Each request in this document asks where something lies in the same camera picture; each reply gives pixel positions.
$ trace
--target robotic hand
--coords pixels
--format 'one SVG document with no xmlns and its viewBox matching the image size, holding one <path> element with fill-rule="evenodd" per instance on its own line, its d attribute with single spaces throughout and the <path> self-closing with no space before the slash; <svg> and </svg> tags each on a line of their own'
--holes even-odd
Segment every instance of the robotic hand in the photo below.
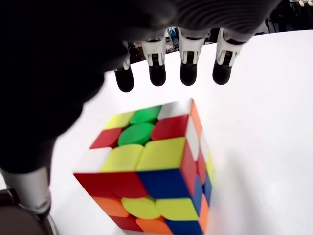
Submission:
<svg viewBox="0 0 313 235">
<path fill-rule="evenodd" d="M 10 104 L 4 104 L 6 125 L 2 136 L 6 140 L 0 171 L 10 188 L 8 194 L 39 220 L 47 218 L 56 138 L 77 120 L 84 103 L 97 94 L 105 72 L 115 71 L 117 84 L 124 92 L 134 86 L 125 42 L 142 42 L 150 80 L 161 86 L 166 78 L 164 30 L 179 27 L 180 78 L 190 86 L 196 80 L 205 35 L 211 28 L 220 28 L 213 79 L 222 85 L 228 82 L 242 46 L 278 3 L 279 0 L 66 0 L 62 5 L 47 1 L 2 2 L 2 22 L 6 25 L 1 28 L 0 72 L 2 87 L 8 91 L 5 103 Z M 16 219 L 3 211 L 0 207 L 1 221 Z"/>
<path fill-rule="evenodd" d="M 279 1 L 248 0 L 187 0 L 172 1 L 173 19 L 165 27 L 179 27 L 181 57 L 180 79 L 186 86 L 195 83 L 197 62 L 206 34 L 211 28 L 220 28 L 213 79 L 219 85 L 229 81 L 231 68 L 242 46 L 254 35 L 258 26 Z M 149 64 L 150 80 L 161 86 L 166 80 L 164 30 L 152 32 L 142 41 L 144 55 Z M 115 70 L 119 88 L 129 92 L 134 78 L 129 65 Z"/>
</svg>

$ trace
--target cube face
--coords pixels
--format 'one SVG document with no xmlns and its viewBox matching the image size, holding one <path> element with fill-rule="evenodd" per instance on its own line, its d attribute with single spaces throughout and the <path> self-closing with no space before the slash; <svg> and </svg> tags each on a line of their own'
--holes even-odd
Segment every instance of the cube face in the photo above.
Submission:
<svg viewBox="0 0 313 235">
<path fill-rule="evenodd" d="M 114 115 L 74 176 L 122 229 L 206 231 L 214 166 L 192 99 Z"/>
</svg>

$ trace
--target white table surface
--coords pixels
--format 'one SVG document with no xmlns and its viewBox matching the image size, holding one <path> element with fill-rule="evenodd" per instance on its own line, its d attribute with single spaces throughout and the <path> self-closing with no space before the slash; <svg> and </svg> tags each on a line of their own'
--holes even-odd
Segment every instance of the white table surface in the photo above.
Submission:
<svg viewBox="0 0 313 235">
<path fill-rule="evenodd" d="M 130 93 L 121 92 L 114 73 L 107 73 L 105 86 L 55 146 L 51 214 L 60 234 L 125 233 L 89 197 L 72 170 L 114 113 L 192 97 L 220 182 L 214 197 L 220 199 L 221 225 L 211 218 L 216 231 L 312 235 L 312 42 L 313 30 L 255 36 L 243 47 L 224 86 L 212 79 L 216 44 L 203 46 L 191 87 L 180 82 L 178 52 L 165 56 L 162 87 L 151 84 L 146 61 L 132 65 L 135 86 Z M 250 211 L 248 217 L 244 211 Z M 265 223 L 266 232 L 260 232 L 264 227 L 258 232 L 248 231 L 248 225 L 236 228 L 240 214 L 245 214 L 243 224 Z M 225 225 L 231 232 L 221 233 Z"/>
</svg>

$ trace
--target robotic finger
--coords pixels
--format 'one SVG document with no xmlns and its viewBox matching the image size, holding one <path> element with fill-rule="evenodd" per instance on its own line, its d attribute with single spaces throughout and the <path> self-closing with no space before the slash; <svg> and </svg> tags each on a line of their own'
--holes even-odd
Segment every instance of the robotic finger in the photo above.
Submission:
<svg viewBox="0 0 313 235">
<path fill-rule="evenodd" d="M 150 80 L 155 86 L 162 86 L 166 80 L 165 73 L 165 36 L 164 30 L 155 34 L 154 38 L 143 41 L 143 53 L 148 61 Z"/>
<path fill-rule="evenodd" d="M 229 81 L 231 68 L 243 45 L 252 37 L 227 29 L 220 29 L 217 41 L 216 60 L 213 67 L 213 80 L 224 85 Z"/>
<path fill-rule="evenodd" d="M 191 86 L 197 78 L 197 63 L 208 30 L 191 31 L 179 28 L 180 80 Z"/>
</svg>

